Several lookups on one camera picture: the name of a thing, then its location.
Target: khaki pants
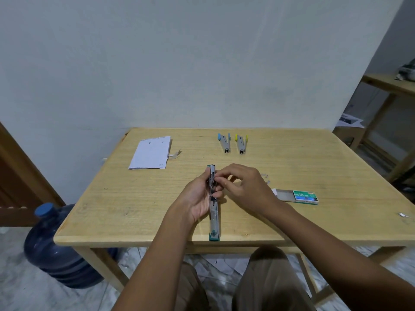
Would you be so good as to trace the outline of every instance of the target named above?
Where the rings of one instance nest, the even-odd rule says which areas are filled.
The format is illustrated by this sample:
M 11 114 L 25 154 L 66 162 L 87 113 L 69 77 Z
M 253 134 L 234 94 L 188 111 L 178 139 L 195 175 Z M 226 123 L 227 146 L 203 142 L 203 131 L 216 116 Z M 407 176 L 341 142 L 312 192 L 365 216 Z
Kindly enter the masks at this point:
M 205 289 L 195 269 L 183 263 L 175 311 L 209 310 Z M 314 310 L 287 256 L 276 247 L 258 248 L 232 299 L 232 311 Z

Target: white wall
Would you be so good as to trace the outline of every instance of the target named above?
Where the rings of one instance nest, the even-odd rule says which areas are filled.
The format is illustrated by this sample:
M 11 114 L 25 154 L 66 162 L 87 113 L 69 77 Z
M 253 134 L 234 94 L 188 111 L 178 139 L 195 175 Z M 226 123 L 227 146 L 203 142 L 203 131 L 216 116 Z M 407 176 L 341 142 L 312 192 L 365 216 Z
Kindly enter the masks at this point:
M 415 0 L 404 0 L 385 37 L 373 56 L 368 73 L 395 73 L 415 58 Z M 350 100 L 348 112 L 364 119 L 367 125 L 388 94 L 370 85 L 360 84 Z M 399 97 L 370 135 L 372 141 L 401 160 L 415 146 L 415 101 Z
M 401 2 L 1 0 L 0 121 L 67 203 L 132 126 L 332 129 Z

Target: marble tile floor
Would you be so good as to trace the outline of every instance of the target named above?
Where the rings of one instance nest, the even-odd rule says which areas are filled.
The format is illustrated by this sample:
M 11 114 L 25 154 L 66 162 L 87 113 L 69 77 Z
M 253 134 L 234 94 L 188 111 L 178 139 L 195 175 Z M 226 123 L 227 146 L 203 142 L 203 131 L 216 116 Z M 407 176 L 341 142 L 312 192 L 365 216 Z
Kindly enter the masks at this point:
M 387 167 L 379 164 L 376 157 L 365 148 L 359 147 L 357 153 L 381 175 L 388 172 Z M 111 310 L 119 293 L 107 282 L 103 281 L 88 289 L 70 289 L 32 266 L 23 255 L 23 242 L 29 229 L 0 228 L 0 310 Z M 377 247 L 356 249 L 364 255 L 370 255 Z M 125 249 L 120 266 L 128 277 L 132 275 L 145 252 L 146 248 Z M 246 255 L 216 255 L 216 257 L 225 258 L 228 263 L 231 258 L 239 258 L 242 261 L 248 259 Z M 308 291 L 297 258 L 289 255 L 288 259 Z M 187 255 L 185 261 L 193 266 L 200 263 L 204 267 L 202 269 L 204 273 L 200 278 L 203 279 L 202 284 L 206 289 L 212 311 L 230 310 L 232 295 L 241 275 L 235 270 L 231 270 L 228 274 L 221 272 L 200 255 Z M 319 289 L 323 288 L 326 284 L 325 280 L 312 265 L 310 266 Z M 409 249 L 405 256 L 392 262 L 387 268 L 415 286 L 415 248 Z M 339 297 L 335 297 L 318 310 L 343 311 L 348 308 Z

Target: blue water jug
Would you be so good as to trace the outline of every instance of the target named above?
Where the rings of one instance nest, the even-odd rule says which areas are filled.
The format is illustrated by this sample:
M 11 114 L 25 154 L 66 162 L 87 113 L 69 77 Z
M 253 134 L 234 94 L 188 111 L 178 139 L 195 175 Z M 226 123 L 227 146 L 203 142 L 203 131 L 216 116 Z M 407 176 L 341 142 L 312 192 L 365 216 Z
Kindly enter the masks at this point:
M 40 221 L 24 241 L 24 255 L 34 266 L 54 277 L 69 288 L 88 288 L 98 284 L 103 277 L 71 247 L 58 246 L 53 237 L 75 204 L 59 209 L 52 203 L 36 208 L 34 214 Z M 118 260 L 118 248 L 109 248 L 109 255 Z

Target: door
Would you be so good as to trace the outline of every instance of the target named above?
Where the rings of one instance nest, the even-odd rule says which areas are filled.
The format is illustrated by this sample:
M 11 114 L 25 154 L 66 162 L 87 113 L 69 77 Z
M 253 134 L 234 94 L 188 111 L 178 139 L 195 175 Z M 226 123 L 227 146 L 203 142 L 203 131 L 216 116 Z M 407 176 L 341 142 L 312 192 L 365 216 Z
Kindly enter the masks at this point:
M 64 201 L 0 123 L 0 226 L 33 226 L 34 209 Z

